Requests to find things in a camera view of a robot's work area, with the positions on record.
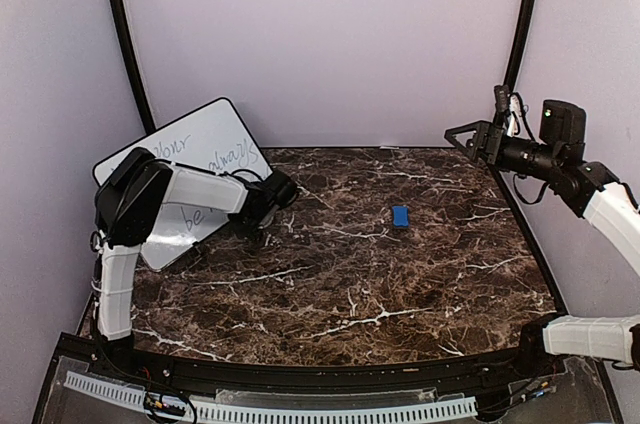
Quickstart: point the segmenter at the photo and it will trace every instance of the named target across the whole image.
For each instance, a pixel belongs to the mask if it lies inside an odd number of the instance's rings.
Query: marble table
[[[301,195],[135,277],[136,347],[247,364],[412,362],[514,347],[554,302],[484,165],[450,149],[272,149]],[[391,207],[409,208],[409,229]]]

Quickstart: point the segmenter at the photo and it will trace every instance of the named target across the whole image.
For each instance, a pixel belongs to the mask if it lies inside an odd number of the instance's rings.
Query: black cable
[[[633,366],[629,366],[623,362],[615,361],[611,363],[611,367],[616,371],[632,371],[635,369]]]
[[[556,361],[558,359],[554,359],[552,361],[552,368],[555,365]],[[526,383],[524,383],[522,386],[520,386],[518,389],[516,389],[515,391],[513,391],[511,394],[509,394],[507,397],[505,397],[504,399],[499,400],[498,402],[494,402],[493,404],[491,404],[490,406],[485,406],[483,408],[478,409],[478,412],[485,412],[485,411],[489,411],[490,413],[497,413],[497,412],[501,412],[501,411],[497,411],[497,410],[493,410],[493,408],[510,401],[513,397],[517,396],[518,394],[520,394],[522,391],[524,391],[527,387],[529,387],[531,384],[533,384],[537,379],[540,379],[540,377],[544,374],[544,372],[548,369],[548,366],[544,366],[541,367],[538,372],[535,374],[535,376],[533,376],[531,379],[529,379]]]
[[[233,171],[231,173],[232,176],[235,176],[237,173],[239,172],[246,172],[247,174],[251,174],[253,177],[255,177],[256,179],[258,179],[260,182],[264,181],[264,179],[262,179],[262,177],[260,176],[260,174],[258,174],[256,171],[253,171],[251,169],[236,169],[235,171]]]
[[[263,181],[251,182],[250,180],[245,179],[244,177],[240,177],[237,174],[230,174],[228,172],[223,172],[222,174],[218,174],[218,175],[220,177],[232,177],[236,181],[239,181],[241,184],[243,184],[244,187],[246,187],[247,189],[256,189],[256,190],[263,189],[263,187],[261,187],[261,184],[263,183]]]
[[[633,207],[638,210],[640,206],[638,205],[638,201],[636,201],[636,198],[633,196],[633,192],[631,192],[631,186],[629,186],[629,184],[627,184],[626,182],[621,182],[620,184],[622,184],[625,191],[627,191],[627,197],[629,197],[629,201],[631,201]]]
[[[529,139],[531,139],[533,142],[537,142],[536,138],[533,135],[533,132],[531,132],[531,128],[529,127],[529,121],[527,120],[527,112],[529,112],[529,108],[524,105],[524,100],[522,99],[522,96],[520,96],[519,93],[514,92],[513,95],[515,95],[518,98],[518,101],[520,101],[520,109],[522,111],[522,122],[524,124],[524,128],[527,130]]]
[[[492,410],[494,407],[497,407],[501,404],[504,404],[505,402],[509,402],[511,401],[511,399],[513,399],[515,396],[517,396],[518,394],[520,394],[522,391],[524,391],[527,387],[529,387],[531,384],[533,384],[537,379],[540,378],[540,376],[542,375],[542,372],[540,372],[540,374],[537,374],[535,377],[532,377],[530,380],[528,380],[525,384],[523,384],[521,387],[519,387],[517,390],[515,390],[514,392],[512,392],[511,394],[509,394],[507,397],[505,397],[504,399],[499,400],[498,402],[495,402],[493,404],[491,404],[490,406],[485,406],[483,408],[478,409],[478,412],[485,412],[485,411],[489,411],[491,413],[497,413],[499,411],[497,410]]]
[[[512,403],[512,404],[510,404],[510,405],[508,405],[506,407],[493,410],[491,412],[495,413],[495,414],[507,412],[507,411],[513,409],[514,407],[518,407],[518,406],[524,404],[525,402],[533,401],[534,399],[538,399],[540,397],[546,396],[548,392],[555,392],[555,391],[552,390],[549,387],[543,387],[542,385],[540,385],[537,388],[527,392],[526,394],[522,394],[520,396],[520,398],[516,402],[514,402],[514,403]]]
[[[163,384],[161,382],[152,381],[150,378],[145,379],[143,377],[130,374],[130,373],[126,372],[126,371],[123,371],[122,369],[120,369],[118,366],[116,366],[113,363],[113,361],[109,358],[109,356],[107,355],[106,351],[102,347],[102,336],[100,336],[99,333],[98,333],[97,320],[98,320],[99,309],[98,309],[97,304],[95,304],[95,298],[94,298],[94,305],[96,305],[96,307],[95,307],[95,313],[94,313],[93,317],[91,318],[90,324],[89,324],[90,333],[91,333],[91,337],[93,338],[93,340],[96,343],[96,347],[98,348],[98,351],[100,352],[100,354],[102,355],[104,360],[107,362],[107,364],[109,364],[109,366],[117,374],[120,374],[121,376],[126,377],[129,380],[138,381],[138,382],[143,381],[145,383],[145,388],[147,389],[147,393],[148,393],[149,387],[152,386],[152,385],[157,387],[157,388],[161,388],[161,389],[164,389],[164,390],[168,391],[170,394],[172,394],[175,397],[177,397],[178,399],[180,399],[180,401],[182,401],[187,407],[191,408],[191,412],[193,413],[193,420],[191,421],[191,424],[198,424],[198,414],[197,414],[196,407],[193,405],[193,402],[191,402],[191,399],[189,399],[189,397],[187,397],[182,391],[179,391],[178,389],[175,389],[175,388],[173,388],[171,386],[168,386],[166,384]]]
[[[549,187],[549,183],[545,182],[542,184],[542,186],[540,187],[540,192],[538,192],[538,197],[536,197],[535,201],[528,201],[518,190],[518,186],[516,184],[516,177],[518,179],[526,179],[526,177],[523,178],[523,177],[520,177],[519,174],[516,174],[516,173],[513,174],[513,191],[516,193],[516,196],[518,196],[518,199],[520,199],[520,202],[522,202],[523,204],[526,204],[527,206],[533,206],[535,204],[539,204],[542,201],[542,198],[544,197],[544,193]]]
[[[151,398],[151,396],[149,395],[148,392],[146,393],[146,397],[149,399],[149,401],[152,400],[152,398]],[[165,406],[166,404],[164,404],[163,400],[164,400],[164,394],[160,394],[160,396],[158,397],[158,402],[161,405]],[[159,415],[158,411],[156,410],[156,407],[153,405],[153,403],[147,405],[147,403],[145,402],[144,407],[145,407],[145,409],[148,409],[148,411],[151,413],[152,417],[150,419],[152,421],[154,421],[154,422],[157,422],[158,424],[175,424],[177,422],[180,422],[180,420],[181,420],[181,416],[178,416],[178,415],[176,415],[177,419],[171,419],[171,418],[163,417],[163,416]]]
[[[300,197],[300,191],[296,190],[296,193],[289,200],[289,202],[287,202],[285,205],[283,205],[280,209],[286,209],[287,207],[291,206],[294,202],[296,202],[298,200],[298,197]]]

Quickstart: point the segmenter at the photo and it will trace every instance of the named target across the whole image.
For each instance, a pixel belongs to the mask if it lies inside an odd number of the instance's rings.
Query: black curved pole
[[[504,76],[504,84],[509,86],[509,90],[511,91],[515,90],[518,72],[520,72],[520,64],[522,63],[524,47],[527,43],[527,35],[529,34],[529,27],[531,25],[534,2],[535,0],[520,1],[518,24],[516,25],[516,33],[513,37],[507,72]]]
[[[144,130],[148,135],[156,131],[156,124],[153,121],[153,115],[151,114],[149,101],[147,100],[147,95],[144,91],[144,85],[142,84],[140,68],[138,67],[136,53],[133,49],[133,41],[131,40],[131,33],[129,32],[129,25],[127,23],[127,14],[124,9],[124,1],[109,1],[111,3],[111,13],[113,14],[113,22],[116,27],[118,41],[120,42],[122,59],[124,60],[124,66],[127,69],[127,76],[129,76],[131,91],[133,92],[133,97],[136,101],[138,114],[140,114],[140,120],[142,121]]]

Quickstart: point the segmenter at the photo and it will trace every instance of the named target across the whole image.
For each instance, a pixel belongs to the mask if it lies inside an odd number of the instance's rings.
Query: black metal frame
[[[147,134],[151,134],[156,131],[156,124],[151,114],[151,108],[149,107],[149,101],[144,90],[144,84],[142,83],[142,75],[140,74],[140,67],[136,59],[136,52],[133,47],[133,41],[131,40],[131,31],[129,30],[129,24],[127,22],[127,13],[124,8],[123,0],[109,0],[111,3],[111,14],[113,16],[113,23],[118,34],[118,41],[120,42],[120,52],[122,53],[122,60],[127,70],[127,76],[129,77],[129,84],[131,85],[131,92],[136,101],[138,108],[138,114],[140,114],[140,120],[144,126],[144,130]]]
[[[509,86],[511,91],[515,90],[518,73],[520,72],[520,64],[524,55],[524,48],[529,35],[529,27],[531,26],[531,17],[533,16],[533,5],[535,0],[521,0],[520,12],[518,13],[518,23],[516,24],[515,35],[513,36],[513,44],[511,46],[511,54],[507,71],[504,76],[504,84]]]
[[[607,402],[609,403],[609,410],[611,411],[613,422],[615,424],[622,424],[624,422],[624,419],[622,418],[622,411],[620,410],[620,404],[618,404],[616,392],[613,390],[613,385],[611,384],[609,373],[607,372],[607,369],[605,368],[602,361],[595,361],[595,363],[596,372],[598,373],[600,382],[602,382],[602,387],[604,389],[605,396],[607,397]]]

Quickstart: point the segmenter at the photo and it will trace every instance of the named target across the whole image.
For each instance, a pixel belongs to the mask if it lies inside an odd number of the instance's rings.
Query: blue block
[[[393,206],[393,226],[409,227],[409,208],[407,206]]]

